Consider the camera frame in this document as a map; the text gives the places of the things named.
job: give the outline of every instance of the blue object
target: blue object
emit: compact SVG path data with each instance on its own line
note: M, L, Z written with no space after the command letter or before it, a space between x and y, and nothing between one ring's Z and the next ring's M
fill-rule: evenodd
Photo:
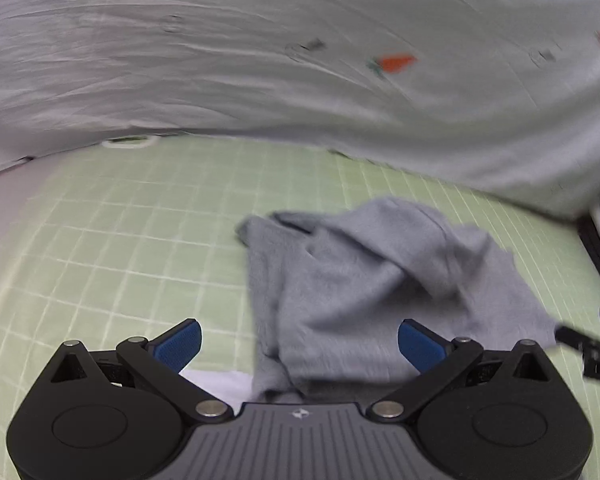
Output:
M154 358L178 373L191 361L202 346L200 323L193 321L157 344Z
M416 327L404 322L398 329L400 353L421 374L446 358L445 348Z

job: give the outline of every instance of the white fabric backdrop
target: white fabric backdrop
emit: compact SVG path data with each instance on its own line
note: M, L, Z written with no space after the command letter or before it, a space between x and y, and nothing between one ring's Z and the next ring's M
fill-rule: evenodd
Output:
M600 0L0 0L0 165L248 130L573 216L600 190L598 32Z

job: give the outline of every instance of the green mat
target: green mat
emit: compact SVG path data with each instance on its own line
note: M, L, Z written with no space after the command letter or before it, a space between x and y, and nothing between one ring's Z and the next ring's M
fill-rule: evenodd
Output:
M278 209L336 212L384 194L489 231L549 313L600 335L600 278L571 226L315 148L193 136L93 146L66 156L0 244L0 478L17 478L4 445L11 415L62 341L111 349L195 317L204 341L191 367L251 372L235 224ZM600 480L600 383L582 381L574 352L551 355L594 427L586 476Z

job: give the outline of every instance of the gray ribbed plate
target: gray ribbed plate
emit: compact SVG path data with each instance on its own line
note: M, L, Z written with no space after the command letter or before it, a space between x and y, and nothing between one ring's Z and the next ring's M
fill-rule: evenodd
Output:
M355 404L247 404L198 428L156 480L445 480L399 425Z

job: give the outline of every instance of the blue pad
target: blue pad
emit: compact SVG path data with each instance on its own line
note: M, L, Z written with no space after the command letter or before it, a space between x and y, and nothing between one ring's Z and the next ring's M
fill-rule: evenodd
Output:
M445 348L408 323L398 329L400 353L421 374L446 358Z
M191 361L202 346L202 329L197 321L178 330L155 347L154 358L178 373Z

